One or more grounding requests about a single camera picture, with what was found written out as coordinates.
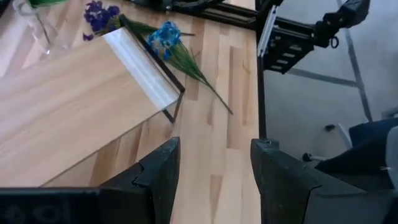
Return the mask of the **wooden shelf black metal frame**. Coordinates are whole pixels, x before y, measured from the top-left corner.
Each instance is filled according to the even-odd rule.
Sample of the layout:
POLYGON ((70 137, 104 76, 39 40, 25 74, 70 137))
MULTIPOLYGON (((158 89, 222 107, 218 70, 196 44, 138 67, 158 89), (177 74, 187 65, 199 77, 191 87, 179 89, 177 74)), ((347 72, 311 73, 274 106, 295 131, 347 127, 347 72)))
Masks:
POLYGON ((184 93, 128 22, 0 78, 0 187, 40 187, 184 93))

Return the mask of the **purple artificial flower bunch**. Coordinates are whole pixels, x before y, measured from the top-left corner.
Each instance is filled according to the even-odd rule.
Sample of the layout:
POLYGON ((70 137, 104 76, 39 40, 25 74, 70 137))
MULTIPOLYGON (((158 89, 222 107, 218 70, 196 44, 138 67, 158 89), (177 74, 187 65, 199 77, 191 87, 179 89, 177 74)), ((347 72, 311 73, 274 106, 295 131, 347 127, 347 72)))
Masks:
MULTIPOLYGON (((123 25, 120 21, 120 16, 121 10, 119 6, 110 5, 108 7, 104 7, 101 0, 92 0, 87 3, 83 17, 90 25, 92 32, 90 34, 83 33, 83 40, 91 41, 96 36, 105 35, 121 28, 123 25)), ((181 32, 178 26, 171 21, 164 22, 161 27, 153 27, 143 22, 133 21, 131 19, 127 20, 127 24, 142 35, 151 35, 162 30, 175 30, 178 35, 194 36, 194 34, 191 33, 181 32)))

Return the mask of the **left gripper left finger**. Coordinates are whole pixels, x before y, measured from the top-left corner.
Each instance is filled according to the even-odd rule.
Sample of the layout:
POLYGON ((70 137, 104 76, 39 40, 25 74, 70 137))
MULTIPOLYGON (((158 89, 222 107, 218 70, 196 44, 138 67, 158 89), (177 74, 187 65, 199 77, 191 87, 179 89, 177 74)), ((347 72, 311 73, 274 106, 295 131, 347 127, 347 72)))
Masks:
POLYGON ((0 188, 0 224, 169 224, 180 138, 98 187, 0 188))

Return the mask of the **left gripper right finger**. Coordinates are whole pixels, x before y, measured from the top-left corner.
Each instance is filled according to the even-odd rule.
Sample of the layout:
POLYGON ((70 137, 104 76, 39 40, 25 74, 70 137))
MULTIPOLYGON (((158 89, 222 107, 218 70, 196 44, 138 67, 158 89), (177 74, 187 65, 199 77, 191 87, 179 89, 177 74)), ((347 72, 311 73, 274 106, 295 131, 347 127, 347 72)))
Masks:
POLYGON ((398 189, 370 174, 332 174, 251 141, 262 224, 398 224, 398 189))

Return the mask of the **clear glass vase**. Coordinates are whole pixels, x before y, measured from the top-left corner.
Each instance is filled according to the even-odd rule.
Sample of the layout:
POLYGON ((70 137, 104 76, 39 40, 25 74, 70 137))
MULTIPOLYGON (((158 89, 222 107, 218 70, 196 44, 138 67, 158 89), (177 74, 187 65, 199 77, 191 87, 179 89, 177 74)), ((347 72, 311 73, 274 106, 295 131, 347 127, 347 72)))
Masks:
POLYGON ((26 21, 35 41, 47 57, 53 57, 69 49, 65 41, 58 38, 58 30, 44 15, 44 12, 53 6, 33 8, 27 0, 13 0, 12 6, 26 21))

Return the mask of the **silver metal bracket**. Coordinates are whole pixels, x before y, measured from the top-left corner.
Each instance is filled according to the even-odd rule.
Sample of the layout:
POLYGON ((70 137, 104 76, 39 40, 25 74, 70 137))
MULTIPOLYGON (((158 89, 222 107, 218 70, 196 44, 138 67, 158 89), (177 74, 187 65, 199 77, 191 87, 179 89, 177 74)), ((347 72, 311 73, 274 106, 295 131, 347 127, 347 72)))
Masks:
POLYGON ((264 24, 264 27, 262 30, 262 34, 261 34, 261 38, 259 41, 259 45, 257 46, 257 56, 258 57, 263 57, 266 52, 267 43, 271 36, 272 28, 274 26, 274 22, 275 22, 275 19, 277 16, 277 8, 278 8, 278 6, 275 6, 275 5, 273 5, 271 7, 271 10, 267 16, 266 21, 265 21, 265 24, 264 24))

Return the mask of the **blue artificial flower bunch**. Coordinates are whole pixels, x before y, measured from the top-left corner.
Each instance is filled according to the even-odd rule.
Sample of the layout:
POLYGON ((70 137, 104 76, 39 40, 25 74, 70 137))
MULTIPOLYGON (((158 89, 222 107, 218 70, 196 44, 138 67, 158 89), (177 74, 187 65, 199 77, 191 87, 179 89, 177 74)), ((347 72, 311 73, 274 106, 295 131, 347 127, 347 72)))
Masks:
POLYGON ((206 79, 196 63, 192 51, 183 44, 181 36, 182 33, 178 26, 174 22, 166 21, 159 29, 148 36, 147 42, 163 61, 190 78, 206 85, 218 97, 228 112, 233 114, 231 108, 206 79))

